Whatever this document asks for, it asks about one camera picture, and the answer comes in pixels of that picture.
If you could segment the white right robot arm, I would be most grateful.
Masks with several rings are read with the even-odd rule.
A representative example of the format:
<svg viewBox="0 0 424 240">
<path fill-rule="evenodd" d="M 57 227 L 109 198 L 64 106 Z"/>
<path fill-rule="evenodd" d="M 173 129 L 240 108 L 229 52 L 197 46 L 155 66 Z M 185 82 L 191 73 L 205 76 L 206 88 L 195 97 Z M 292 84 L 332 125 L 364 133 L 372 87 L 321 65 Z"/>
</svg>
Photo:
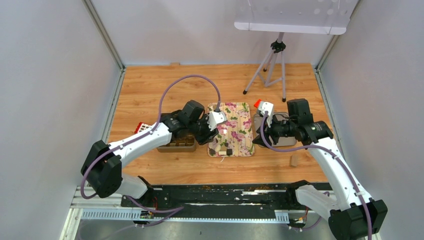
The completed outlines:
<svg viewBox="0 0 424 240">
<path fill-rule="evenodd" d="M 292 209 L 308 207 L 328 222 L 337 240 L 371 240 L 388 213 L 385 202 L 375 200 L 349 168 L 329 126 L 315 121 L 305 98 L 287 101 L 288 118 L 279 120 L 270 102 L 258 100 L 254 106 L 261 116 L 254 144 L 275 152 L 305 149 L 325 174 L 334 198 L 320 192 L 306 180 L 294 182 L 285 195 Z"/>
</svg>

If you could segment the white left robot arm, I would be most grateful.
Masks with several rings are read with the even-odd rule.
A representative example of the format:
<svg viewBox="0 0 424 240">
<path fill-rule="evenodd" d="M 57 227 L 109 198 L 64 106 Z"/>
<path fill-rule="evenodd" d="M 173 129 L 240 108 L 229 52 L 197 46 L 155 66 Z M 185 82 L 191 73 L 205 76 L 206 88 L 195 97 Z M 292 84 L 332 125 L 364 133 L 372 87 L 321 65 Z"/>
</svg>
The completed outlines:
<svg viewBox="0 0 424 240">
<path fill-rule="evenodd" d="M 210 143 L 219 133 L 218 126 L 226 121 L 221 110 L 206 113 L 202 104 L 190 100 L 183 109 L 162 113 L 153 126 L 130 137 L 111 143 L 95 142 L 81 167 L 83 181 L 100 198 L 120 194 L 134 198 L 142 207 L 149 206 L 152 187 L 141 176 L 124 174 L 123 168 L 145 153 L 187 135 L 194 136 L 199 145 Z"/>
</svg>

